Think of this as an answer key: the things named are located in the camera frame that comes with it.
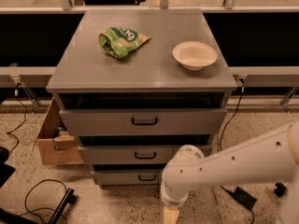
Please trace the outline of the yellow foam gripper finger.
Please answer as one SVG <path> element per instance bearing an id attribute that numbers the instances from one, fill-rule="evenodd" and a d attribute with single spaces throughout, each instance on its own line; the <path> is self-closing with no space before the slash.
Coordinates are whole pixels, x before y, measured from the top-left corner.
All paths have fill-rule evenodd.
<path id="1" fill-rule="evenodd" d="M 179 210 L 172 207 L 164 207 L 164 224 L 177 224 Z"/>

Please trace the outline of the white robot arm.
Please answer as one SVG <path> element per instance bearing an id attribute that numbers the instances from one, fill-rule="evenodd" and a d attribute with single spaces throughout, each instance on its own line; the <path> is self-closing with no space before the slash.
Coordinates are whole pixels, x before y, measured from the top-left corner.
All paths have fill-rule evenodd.
<path id="1" fill-rule="evenodd" d="M 179 208 L 191 190 L 275 181 L 290 182 L 277 224 L 298 224 L 299 123 L 288 123 L 210 156 L 192 145 L 182 146 L 162 172 L 161 199 Z"/>

